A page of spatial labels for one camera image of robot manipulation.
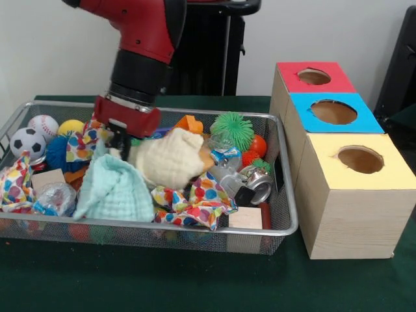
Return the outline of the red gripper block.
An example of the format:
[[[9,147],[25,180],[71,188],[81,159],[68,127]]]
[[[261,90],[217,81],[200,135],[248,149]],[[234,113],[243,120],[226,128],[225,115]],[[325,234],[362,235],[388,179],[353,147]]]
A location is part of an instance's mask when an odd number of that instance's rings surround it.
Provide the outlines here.
[[[96,119],[107,126],[109,138],[107,147],[118,149],[118,127],[120,130],[120,155],[128,157],[131,149],[131,136],[150,137],[161,122],[161,111],[158,108],[146,107],[111,96],[98,96],[94,103]]]

